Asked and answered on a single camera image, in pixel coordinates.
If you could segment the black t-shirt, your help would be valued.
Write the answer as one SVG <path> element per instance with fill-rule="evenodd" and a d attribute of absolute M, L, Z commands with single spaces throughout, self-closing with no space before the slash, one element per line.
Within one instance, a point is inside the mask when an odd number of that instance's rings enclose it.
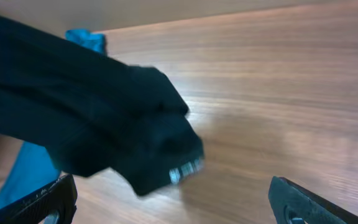
<path fill-rule="evenodd" d="M 137 195 L 203 165 L 188 106 L 168 77 L 0 16 L 0 134 L 45 147 L 89 177 L 112 168 Z"/>

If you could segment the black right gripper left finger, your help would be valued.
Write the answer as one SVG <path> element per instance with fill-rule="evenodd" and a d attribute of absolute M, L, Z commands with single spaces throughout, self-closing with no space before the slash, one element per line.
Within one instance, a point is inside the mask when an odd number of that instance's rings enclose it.
<path fill-rule="evenodd" d="M 0 224 L 71 224 L 77 196 L 73 176 L 64 175 L 0 209 Z"/>

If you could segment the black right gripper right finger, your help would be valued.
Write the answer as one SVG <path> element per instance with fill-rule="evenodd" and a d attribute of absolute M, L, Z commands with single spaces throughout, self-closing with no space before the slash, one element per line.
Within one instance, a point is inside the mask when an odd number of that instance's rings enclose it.
<path fill-rule="evenodd" d="M 358 216 L 302 186 L 274 176 L 268 199 L 278 224 L 358 224 Z"/>

